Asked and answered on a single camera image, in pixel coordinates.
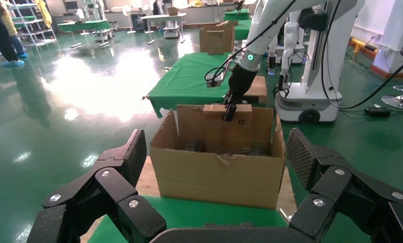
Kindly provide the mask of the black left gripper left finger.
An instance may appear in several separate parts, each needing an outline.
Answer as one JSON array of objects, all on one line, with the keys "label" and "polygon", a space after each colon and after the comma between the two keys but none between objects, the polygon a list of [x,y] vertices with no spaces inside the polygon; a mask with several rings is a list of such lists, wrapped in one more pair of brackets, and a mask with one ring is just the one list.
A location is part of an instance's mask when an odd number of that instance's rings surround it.
[{"label": "black left gripper left finger", "polygon": [[80,242],[106,215],[127,242],[150,242],[166,221],[136,190],[146,157],[145,132],[136,129],[123,146],[102,152],[87,173],[44,198],[27,241]]}]

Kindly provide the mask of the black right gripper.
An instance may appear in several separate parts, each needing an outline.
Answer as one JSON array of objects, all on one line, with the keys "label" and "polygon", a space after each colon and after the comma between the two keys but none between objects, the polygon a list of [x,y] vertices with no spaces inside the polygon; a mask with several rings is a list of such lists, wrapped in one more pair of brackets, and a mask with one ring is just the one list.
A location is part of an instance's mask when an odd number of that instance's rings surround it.
[{"label": "black right gripper", "polygon": [[229,77],[229,90],[225,96],[225,114],[222,119],[231,122],[237,111],[237,103],[241,102],[244,94],[250,89],[257,71],[246,70],[239,64],[233,68],[232,74]]}]

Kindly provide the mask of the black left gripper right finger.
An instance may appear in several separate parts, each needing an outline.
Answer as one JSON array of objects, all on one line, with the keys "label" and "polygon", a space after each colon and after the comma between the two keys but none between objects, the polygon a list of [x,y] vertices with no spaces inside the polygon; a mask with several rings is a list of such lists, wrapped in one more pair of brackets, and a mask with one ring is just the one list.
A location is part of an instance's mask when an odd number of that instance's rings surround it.
[{"label": "black left gripper right finger", "polygon": [[316,145],[298,128],[286,157],[308,195],[289,227],[320,242],[337,214],[346,215],[371,242],[403,242],[403,191],[358,171],[337,150]]}]

